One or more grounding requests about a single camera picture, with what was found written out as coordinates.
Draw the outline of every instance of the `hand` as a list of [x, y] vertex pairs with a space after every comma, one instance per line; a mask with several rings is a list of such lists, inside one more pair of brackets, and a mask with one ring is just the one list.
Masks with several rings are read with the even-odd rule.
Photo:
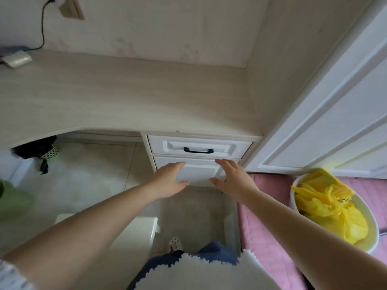
[[210, 178], [211, 183], [235, 200], [242, 202], [246, 194], [260, 192], [253, 179], [241, 166], [231, 160], [215, 160], [226, 173], [225, 182], [218, 178]]
[[167, 198], [183, 190], [188, 181], [176, 182], [176, 176], [185, 162], [169, 163], [154, 173], [147, 186], [154, 199]]

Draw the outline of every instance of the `drawer front panel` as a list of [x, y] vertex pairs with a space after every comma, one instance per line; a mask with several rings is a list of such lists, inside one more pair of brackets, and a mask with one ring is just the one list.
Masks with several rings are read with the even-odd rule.
[[148, 135], [153, 154], [240, 159], [251, 141]]
[[218, 177], [223, 172], [215, 160], [155, 156], [154, 161], [157, 169], [168, 163], [185, 162], [185, 166], [177, 174], [176, 181], [188, 181], [191, 186], [213, 187], [209, 178]]

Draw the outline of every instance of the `black cable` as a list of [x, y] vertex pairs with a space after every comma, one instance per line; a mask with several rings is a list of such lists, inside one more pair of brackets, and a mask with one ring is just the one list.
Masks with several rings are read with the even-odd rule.
[[44, 16], [45, 16], [45, 9], [46, 9], [46, 6], [50, 3], [54, 3], [55, 0], [47, 0], [47, 2], [43, 5], [43, 9], [42, 9], [42, 20], [41, 20], [41, 30], [42, 30], [42, 38], [43, 38], [43, 43], [40, 47], [38, 48], [33, 48], [33, 49], [27, 49], [27, 50], [24, 50], [24, 51], [34, 51], [34, 50], [39, 50], [41, 48], [43, 48], [43, 46], [45, 45], [46, 41], [45, 41], [45, 32], [43, 30], [43, 20], [44, 20]]

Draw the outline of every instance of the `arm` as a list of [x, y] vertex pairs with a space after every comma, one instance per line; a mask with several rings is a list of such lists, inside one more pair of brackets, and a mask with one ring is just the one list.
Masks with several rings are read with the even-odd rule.
[[150, 202], [181, 191], [184, 162], [168, 164], [146, 184], [126, 190], [69, 217], [6, 254], [38, 289], [66, 289]]
[[246, 205], [316, 289], [385, 289], [387, 266], [261, 192], [235, 162], [216, 160], [226, 181], [211, 182]]

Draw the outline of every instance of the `blue pants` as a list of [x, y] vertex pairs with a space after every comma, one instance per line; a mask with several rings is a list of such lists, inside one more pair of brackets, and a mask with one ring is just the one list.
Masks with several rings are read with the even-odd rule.
[[[133, 279], [133, 281], [128, 286], [127, 290], [133, 290], [136, 287], [136, 283], [140, 281], [145, 275], [151, 270], [156, 268], [161, 264], [167, 264], [169, 267], [177, 263], [181, 259], [181, 255], [184, 253], [182, 250], [175, 251], [174, 253], [167, 253], [162, 256], [156, 256], [148, 260], [148, 262], [143, 266], [141, 271]], [[238, 262], [237, 257], [230, 253], [222, 244], [219, 242], [211, 242], [207, 246], [203, 247], [197, 254], [193, 254], [205, 259], [209, 262], [212, 261], [222, 261], [225, 263], [236, 264]]]

